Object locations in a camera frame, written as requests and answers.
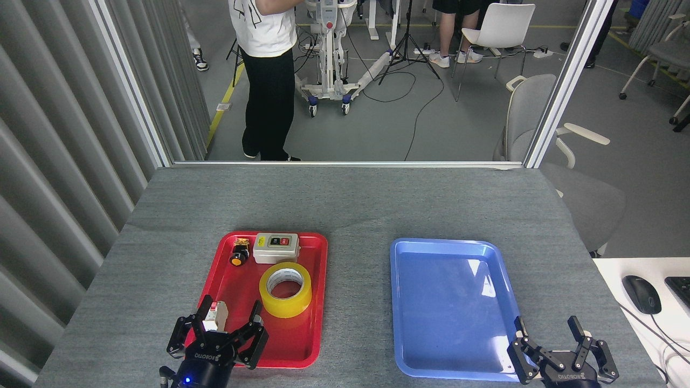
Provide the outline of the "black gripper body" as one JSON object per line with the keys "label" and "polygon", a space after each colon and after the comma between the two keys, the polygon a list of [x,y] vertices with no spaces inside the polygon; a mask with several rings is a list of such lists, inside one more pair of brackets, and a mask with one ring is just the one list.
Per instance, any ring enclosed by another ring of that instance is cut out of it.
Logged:
{"label": "black gripper body", "polygon": [[582,368],[574,369],[576,353],[572,351],[550,351],[549,353],[564,364],[564,371],[558,371],[547,363],[546,359],[539,361],[540,374],[545,387],[599,387],[596,371],[591,365],[584,361],[577,361]]}
{"label": "black gripper body", "polygon": [[195,339],[172,380],[173,387],[226,387],[237,351],[230,334],[207,331]]}

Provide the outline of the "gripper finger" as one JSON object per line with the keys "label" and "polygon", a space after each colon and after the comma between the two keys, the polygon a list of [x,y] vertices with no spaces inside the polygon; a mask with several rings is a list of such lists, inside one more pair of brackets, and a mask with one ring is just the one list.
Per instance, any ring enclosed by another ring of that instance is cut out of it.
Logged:
{"label": "gripper finger", "polygon": [[555,366],[555,359],[549,351],[538,346],[536,341],[531,341],[528,337],[527,328],[521,316],[514,320],[517,329],[515,338],[507,348],[508,356],[520,383],[527,385],[535,378],[541,378],[540,372],[545,371],[546,363]]}
{"label": "gripper finger", "polygon": [[183,357],[185,352],[185,340],[187,339],[188,331],[192,329],[195,334],[195,339],[198,345],[205,348],[205,327],[204,319],[210,311],[213,299],[210,295],[205,295],[197,310],[196,314],[188,315],[187,317],[179,317],[176,321],[174,329],[167,345],[167,352],[175,359]]}
{"label": "gripper finger", "polygon": [[[591,333],[584,331],[579,323],[579,319],[574,315],[569,317],[568,325],[572,336],[577,342],[575,358],[570,365],[572,370],[571,379],[590,380],[592,383],[613,383],[619,377],[619,372],[607,342],[597,341]],[[597,369],[592,368],[586,362],[589,354],[594,355]]]}
{"label": "gripper finger", "polygon": [[250,313],[249,321],[241,328],[230,333],[233,362],[243,364],[248,369],[255,369],[264,351],[269,334],[260,316],[261,300],[256,300]]}

